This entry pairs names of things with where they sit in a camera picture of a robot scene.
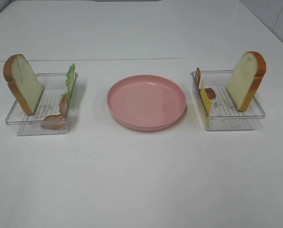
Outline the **clear plastic tray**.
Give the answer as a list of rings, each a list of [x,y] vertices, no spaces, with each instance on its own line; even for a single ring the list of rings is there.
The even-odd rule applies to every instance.
[[[36,112],[26,115],[18,101],[10,109],[5,123],[18,136],[62,134],[69,132],[76,124],[79,111],[78,73],[74,73],[74,85],[65,119],[45,120],[49,115],[59,115],[59,104],[65,93],[66,73],[36,74],[44,87]]]
[[[236,109],[236,105],[225,87],[232,73],[232,70],[201,71],[199,84],[195,82],[196,72],[190,73],[192,93],[203,126],[208,131],[253,130],[265,118],[265,112],[256,98],[252,99],[245,112]],[[211,100],[210,113],[206,111],[200,95],[201,82],[204,82],[205,88],[212,88],[216,95]]]

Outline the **pink round plate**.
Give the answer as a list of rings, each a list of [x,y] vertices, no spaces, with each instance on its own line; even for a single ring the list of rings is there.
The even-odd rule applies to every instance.
[[[157,131],[183,115],[186,96],[175,82],[155,75],[136,75],[116,82],[107,93],[112,117],[125,127]]]

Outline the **left clear plastic tray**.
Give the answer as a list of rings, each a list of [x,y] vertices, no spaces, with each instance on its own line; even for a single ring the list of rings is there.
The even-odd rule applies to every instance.
[[[36,74],[44,87],[36,112],[26,115],[18,101],[10,109],[5,123],[18,136],[62,134],[69,132],[76,124],[79,111],[78,73],[74,73],[74,85],[65,119],[45,120],[49,115],[59,115],[59,104],[65,93],[66,73]]]

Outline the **right clear plastic tray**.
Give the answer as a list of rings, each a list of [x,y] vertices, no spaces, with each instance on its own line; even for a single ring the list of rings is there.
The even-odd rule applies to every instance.
[[[265,118],[265,112],[256,98],[252,99],[245,112],[236,109],[236,105],[225,87],[232,73],[232,70],[201,71],[199,84],[195,82],[196,72],[190,73],[192,93],[203,126],[208,131],[253,130]],[[205,88],[212,88],[216,95],[211,100],[210,113],[206,111],[200,95],[201,82],[204,82]]]

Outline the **yellow cheese slice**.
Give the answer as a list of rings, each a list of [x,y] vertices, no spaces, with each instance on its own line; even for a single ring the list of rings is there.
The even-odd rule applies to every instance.
[[[205,91],[205,82],[202,81],[201,84],[201,89],[200,89],[200,95],[205,107],[205,112],[206,112],[206,127],[209,126],[209,117],[210,117],[210,113],[211,113],[211,106],[212,106],[212,102],[209,99],[206,91]]]

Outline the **upright bacon strip right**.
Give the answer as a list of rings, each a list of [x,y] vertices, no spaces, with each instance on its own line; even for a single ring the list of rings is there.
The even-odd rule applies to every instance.
[[[196,83],[197,87],[199,87],[200,79],[201,79],[201,71],[197,67],[196,71],[195,71],[195,83]]]

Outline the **long bacon strip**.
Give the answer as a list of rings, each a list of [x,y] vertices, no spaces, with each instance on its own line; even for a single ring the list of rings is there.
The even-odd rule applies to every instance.
[[[65,95],[59,103],[60,114],[49,115],[44,119],[44,121],[64,120],[67,114],[67,110],[68,110],[68,97]],[[49,130],[58,130],[61,129],[64,125],[65,123],[42,123],[41,127]]]

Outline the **bread slice from tray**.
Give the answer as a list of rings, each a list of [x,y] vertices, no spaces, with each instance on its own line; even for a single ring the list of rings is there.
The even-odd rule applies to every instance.
[[[33,115],[44,88],[22,54],[10,56],[4,64],[3,76],[26,115]]]

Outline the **green lettuce leaf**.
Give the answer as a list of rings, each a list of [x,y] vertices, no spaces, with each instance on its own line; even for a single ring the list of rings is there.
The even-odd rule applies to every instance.
[[[63,94],[64,97],[67,97],[69,100],[72,94],[72,89],[75,81],[75,64],[69,66],[68,72],[66,73],[66,81],[65,85],[67,86],[67,89],[65,93]]]

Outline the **upright bread slice right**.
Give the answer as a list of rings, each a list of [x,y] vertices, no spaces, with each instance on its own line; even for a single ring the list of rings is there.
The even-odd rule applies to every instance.
[[[245,52],[226,84],[238,111],[247,110],[266,73],[266,62],[256,51]]]

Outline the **small bacon piece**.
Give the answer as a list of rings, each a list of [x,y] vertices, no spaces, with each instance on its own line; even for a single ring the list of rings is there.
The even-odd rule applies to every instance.
[[[207,97],[209,99],[215,99],[216,98],[216,94],[213,88],[209,87],[209,88],[205,88],[205,92],[207,94]]]

